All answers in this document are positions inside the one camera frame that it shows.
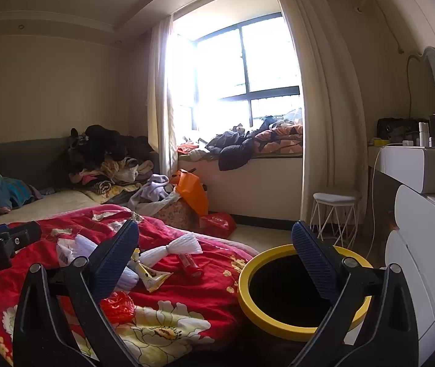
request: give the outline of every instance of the white dresser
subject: white dresser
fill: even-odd
[[[389,235],[385,263],[399,264],[407,278],[421,365],[435,350],[435,148],[386,147],[381,153],[376,169],[403,184],[395,200],[399,230]]]

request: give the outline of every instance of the floral bedspread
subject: floral bedspread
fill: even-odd
[[[21,250],[10,269],[0,272],[0,353],[13,365],[13,324],[23,281],[29,266],[42,263],[46,269],[59,267],[56,242],[77,234],[97,244],[112,237],[133,212],[123,207],[104,205],[87,208],[38,221],[42,239]],[[155,218],[141,218],[140,248],[148,250],[167,245],[184,232],[167,227]],[[190,280],[176,255],[169,255],[154,266],[173,272],[150,294],[141,281],[129,293],[136,305],[135,318],[114,325],[135,358],[145,367],[160,367],[199,347],[221,347],[238,332],[243,315],[238,304],[238,277],[251,256],[218,240],[199,239],[203,254],[194,259],[203,269],[200,281]],[[66,317],[80,350],[93,358],[96,354],[75,316]]]

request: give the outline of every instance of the sheer curtain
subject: sheer curtain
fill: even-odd
[[[167,51],[172,28],[173,15],[153,27],[148,70],[149,144],[158,152],[159,170],[166,176],[174,174],[178,165],[173,106],[168,88]]]
[[[297,53],[304,93],[301,219],[324,187],[356,189],[367,202],[367,142],[357,76],[326,0],[279,0]]]

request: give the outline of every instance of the white shelf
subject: white shelf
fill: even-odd
[[[435,193],[435,148],[416,146],[370,146],[369,166],[421,194]]]

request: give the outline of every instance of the power cord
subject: power cord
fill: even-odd
[[[377,153],[376,156],[376,162],[373,164],[373,168],[372,168],[372,191],[371,191],[371,203],[372,203],[372,222],[373,222],[373,230],[372,230],[372,241],[371,241],[371,245],[369,247],[369,252],[367,253],[367,256],[365,257],[366,259],[369,257],[370,252],[372,251],[372,246],[373,246],[373,241],[376,237],[376,213],[374,211],[373,208],[373,179],[376,175],[376,165],[377,165],[377,159],[379,158],[382,150],[386,147],[386,146],[402,146],[402,143],[388,143],[387,145],[382,146],[382,148],[379,150],[379,152]]]

